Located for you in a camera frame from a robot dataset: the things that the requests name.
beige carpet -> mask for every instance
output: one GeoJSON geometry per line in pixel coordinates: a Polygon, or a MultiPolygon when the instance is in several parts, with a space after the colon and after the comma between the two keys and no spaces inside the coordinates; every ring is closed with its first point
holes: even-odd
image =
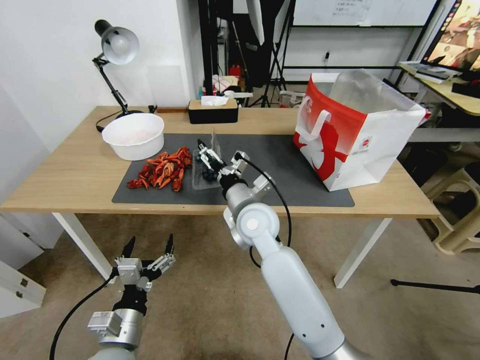
{"type": "MultiPolygon", "coordinates": [[[[156,258],[174,233],[177,262],[148,295],[138,359],[283,359],[290,329],[259,269],[220,216],[79,218],[109,259],[132,235],[137,236],[134,255],[156,258]]],[[[389,280],[480,284],[480,253],[440,254],[415,220],[394,220],[338,290],[332,278],[366,224],[365,219],[293,219],[292,246],[350,342],[376,359],[478,359],[478,295],[395,288],[389,280]]],[[[285,219],[281,226],[285,238],[285,219]]],[[[22,271],[47,292],[40,309],[0,319],[0,359],[47,359],[60,321],[102,279],[65,234],[22,271]]],[[[109,286],[75,313],[58,342],[57,359],[85,360],[100,348],[86,325],[93,311],[111,309],[119,290],[118,283],[109,286]]],[[[296,339],[289,359],[309,359],[296,339]]]]}

whiteboard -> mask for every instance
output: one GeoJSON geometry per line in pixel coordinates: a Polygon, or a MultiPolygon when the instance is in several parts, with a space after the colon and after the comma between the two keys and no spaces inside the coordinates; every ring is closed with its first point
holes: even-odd
{"type": "Polygon", "coordinates": [[[294,26],[423,26],[436,0],[296,0],[294,26]]]}

desk lamp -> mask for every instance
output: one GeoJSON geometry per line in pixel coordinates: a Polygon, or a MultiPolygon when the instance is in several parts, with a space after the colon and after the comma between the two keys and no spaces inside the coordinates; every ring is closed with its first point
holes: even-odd
{"type": "Polygon", "coordinates": [[[95,31],[101,37],[102,53],[92,61],[110,88],[111,94],[121,107],[121,114],[117,116],[117,119],[132,113],[142,113],[143,111],[139,110],[128,110],[127,101],[113,87],[104,72],[104,66],[108,63],[123,65],[131,62],[139,52],[139,39],[132,31],[124,27],[113,27],[106,20],[97,20],[95,31]]]}

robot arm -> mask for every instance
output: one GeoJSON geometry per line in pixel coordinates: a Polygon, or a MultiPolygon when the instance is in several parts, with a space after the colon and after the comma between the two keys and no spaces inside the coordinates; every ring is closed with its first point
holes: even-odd
{"type": "MultiPolygon", "coordinates": [[[[205,154],[201,160],[208,165],[210,155],[205,144],[203,149],[199,148],[205,154]]],[[[223,217],[233,239],[243,249],[254,246],[258,250],[263,278],[293,333],[313,359],[370,359],[347,342],[327,301],[297,253],[276,241],[279,218],[270,206],[260,202],[272,186],[261,175],[253,182],[254,187],[249,188],[241,179],[246,167],[242,161],[244,158],[247,158],[245,153],[237,152],[232,165],[221,168],[217,176],[228,204],[223,217]]],[[[218,157],[214,160],[223,163],[218,157]]]]}
{"type": "Polygon", "coordinates": [[[120,301],[113,305],[112,311],[95,311],[88,322],[88,329],[96,333],[98,342],[105,346],[89,360],[135,360],[142,320],[147,313],[147,293],[152,289],[152,282],[175,262],[172,234],[164,254],[157,260],[130,257],[134,244],[135,237],[123,248],[121,257],[115,259],[124,286],[120,301]]]}

white bowl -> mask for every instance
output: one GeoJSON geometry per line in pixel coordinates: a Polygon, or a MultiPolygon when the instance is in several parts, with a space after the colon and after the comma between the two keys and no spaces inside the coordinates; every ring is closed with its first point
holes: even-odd
{"type": "Polygon", "coordinates": [[[105,126],[101,137],[122,159],[143,160],[164,147],[164,126],[164,120],[160,116],[132,113],[105,126]]]}

